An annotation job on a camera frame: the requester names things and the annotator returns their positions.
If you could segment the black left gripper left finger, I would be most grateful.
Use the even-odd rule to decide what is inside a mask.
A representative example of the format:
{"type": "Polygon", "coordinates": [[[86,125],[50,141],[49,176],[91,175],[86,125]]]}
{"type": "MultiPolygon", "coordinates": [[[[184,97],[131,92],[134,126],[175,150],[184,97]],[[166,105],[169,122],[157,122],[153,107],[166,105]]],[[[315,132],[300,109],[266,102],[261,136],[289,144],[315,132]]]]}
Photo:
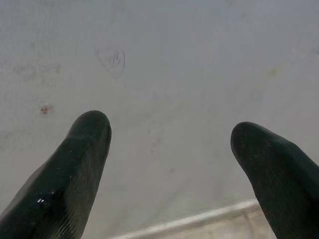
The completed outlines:
{"type": "Polygon", "coordinates": [[[83,113],[1,213],[1,238],[81,238],[97,195],[111,137],[110,122],[104,113],[83,113]]]}

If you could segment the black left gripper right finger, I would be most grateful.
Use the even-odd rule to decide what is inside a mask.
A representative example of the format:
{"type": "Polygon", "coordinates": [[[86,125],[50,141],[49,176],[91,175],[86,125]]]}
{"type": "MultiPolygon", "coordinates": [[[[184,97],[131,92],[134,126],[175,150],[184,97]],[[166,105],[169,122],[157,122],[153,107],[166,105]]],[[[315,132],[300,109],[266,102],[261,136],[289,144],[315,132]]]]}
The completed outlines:
{"type": "Polygon", "coordinates": [[[278,239],[319,237],[319,167],[296,144],[253,122],[231,132],[231,150],[278,239]]]}

